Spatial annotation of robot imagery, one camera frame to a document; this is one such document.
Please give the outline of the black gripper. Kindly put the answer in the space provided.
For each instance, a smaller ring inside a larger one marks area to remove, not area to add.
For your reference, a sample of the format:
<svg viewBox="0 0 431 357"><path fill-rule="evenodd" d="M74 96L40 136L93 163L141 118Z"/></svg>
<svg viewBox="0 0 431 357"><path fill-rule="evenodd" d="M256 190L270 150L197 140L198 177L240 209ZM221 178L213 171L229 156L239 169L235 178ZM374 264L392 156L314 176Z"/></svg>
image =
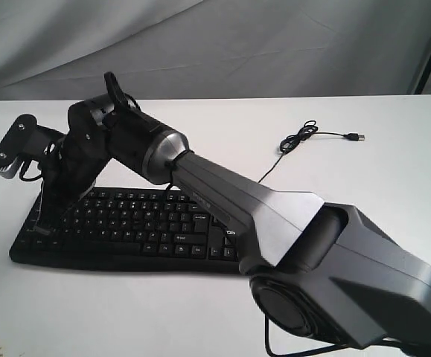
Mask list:
<svg viewBox="0 0 431 357"><path fill-rule="evenodd" d="M39 215L33 231L42 235L54 234L60 226L61 216L93 188L106 165L106 152L92 150L87 153L76 140L66 137L42 167Z"/></svg>

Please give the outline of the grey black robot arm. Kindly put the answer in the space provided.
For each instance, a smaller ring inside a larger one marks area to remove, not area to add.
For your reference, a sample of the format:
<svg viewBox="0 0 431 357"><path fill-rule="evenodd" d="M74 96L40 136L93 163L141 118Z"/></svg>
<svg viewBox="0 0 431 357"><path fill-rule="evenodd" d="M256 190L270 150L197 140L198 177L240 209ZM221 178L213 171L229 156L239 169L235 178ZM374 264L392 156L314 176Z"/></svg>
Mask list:
<svg viewBox="0 0 431 357"><path fill-rule="evenodd" d="M45 131L36 229L51 231L115 159L153 184L173 184L236 234L240 273L266 324L329 350L397 347L431 356L431 266L352 205L276 191L195 154L104 76L112 109L68 110L66 134Z"/></svg>

